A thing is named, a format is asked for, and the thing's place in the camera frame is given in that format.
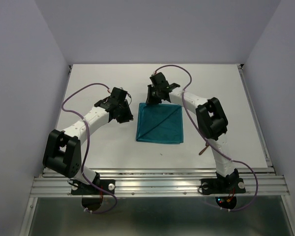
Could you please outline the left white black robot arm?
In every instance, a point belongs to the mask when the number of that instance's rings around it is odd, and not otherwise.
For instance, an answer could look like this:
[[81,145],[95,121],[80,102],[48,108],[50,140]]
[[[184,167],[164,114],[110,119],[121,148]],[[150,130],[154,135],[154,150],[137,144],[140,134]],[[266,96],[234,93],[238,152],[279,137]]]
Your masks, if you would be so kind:
[[116,120],[125,123],[133,120],[126,98],[109,96],[99,100],[85,115],[62,131],[50,132],[43,157],[43,165],[67,178],[83,183],[82,187],[93,194],[99,190],[99,173],[86,167],[81,146],[87,144],[88,155],[90,136],[101,126]]

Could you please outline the teal cloth napkin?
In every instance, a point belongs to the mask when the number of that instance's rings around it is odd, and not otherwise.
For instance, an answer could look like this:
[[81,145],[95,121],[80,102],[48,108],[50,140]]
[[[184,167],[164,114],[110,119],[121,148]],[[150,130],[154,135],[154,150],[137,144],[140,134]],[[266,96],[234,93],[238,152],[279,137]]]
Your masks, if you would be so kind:
[[139,104],[137,142],[176,145],[183,143],[182,107],[176,104]]

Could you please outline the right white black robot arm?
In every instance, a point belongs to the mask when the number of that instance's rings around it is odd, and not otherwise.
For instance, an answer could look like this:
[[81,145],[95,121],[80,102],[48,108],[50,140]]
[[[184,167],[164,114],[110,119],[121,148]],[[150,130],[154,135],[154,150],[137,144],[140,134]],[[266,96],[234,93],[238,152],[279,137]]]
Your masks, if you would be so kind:
[[220,101],[216,97],[207,99],[183,91],[176,83],[166,88],[148,85],[146,104],[156,105],[162,101],[181,105],[186,113],[191,112],[196,115],[195,127],[211,146],[216,172],[221,176],[216,180],[216,186],[222,192],[232,189],[234,180],[231,175],[235,172],[235,166],[230,158],[225,157],[228,120]]

